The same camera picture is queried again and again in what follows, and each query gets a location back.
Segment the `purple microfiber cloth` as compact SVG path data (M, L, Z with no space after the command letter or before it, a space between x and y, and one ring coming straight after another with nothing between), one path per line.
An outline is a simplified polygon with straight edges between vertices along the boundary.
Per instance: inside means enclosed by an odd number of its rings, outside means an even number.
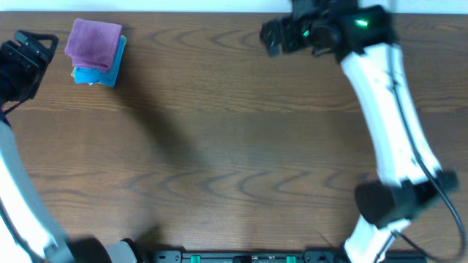
M64 52L74 67L107 72L113 65L122 25L75 19Z

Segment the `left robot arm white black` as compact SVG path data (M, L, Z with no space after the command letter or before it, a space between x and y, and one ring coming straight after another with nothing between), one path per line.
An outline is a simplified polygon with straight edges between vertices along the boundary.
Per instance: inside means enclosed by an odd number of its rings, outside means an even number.
M16 31L1 45L1 103L33 99L59 40ZM1 259L6 262L140 262L131 240L103 245L95 237L70 239L42 202L18 153L11 109L1 111Z

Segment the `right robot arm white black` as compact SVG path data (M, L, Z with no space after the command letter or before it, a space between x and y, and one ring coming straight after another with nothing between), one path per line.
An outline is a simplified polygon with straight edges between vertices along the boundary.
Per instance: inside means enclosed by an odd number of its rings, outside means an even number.
M378 180L355 189L360 217L338 262L383 262L394 240L435 202L444 202L460 234L453 261L467 250L467 233L448 198L458 186L441 168L423 133L404 72L392 14L357 1L294 1L290 15L262 25L270 56L310 48L333 54L352 85L371 135Z

